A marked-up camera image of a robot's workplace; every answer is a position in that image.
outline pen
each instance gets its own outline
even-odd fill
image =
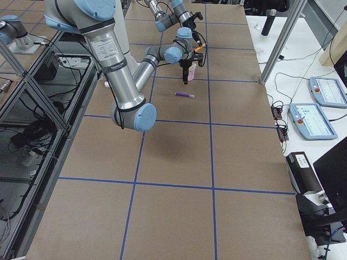
[[[194,95],[190,95],[190,94],[185,94],[185,93],[179,93],[179,92],[175,92],[176,96],[186,96],[188,98],[194,98]]]

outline label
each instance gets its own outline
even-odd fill
[[[118,50],[112,37],[91,42],[91,45],[99,61],[106,61],[118,55]]]
[[[303,154],[296,154],[295,157],[297,158],[300,168],[310,168],[309,163]]]

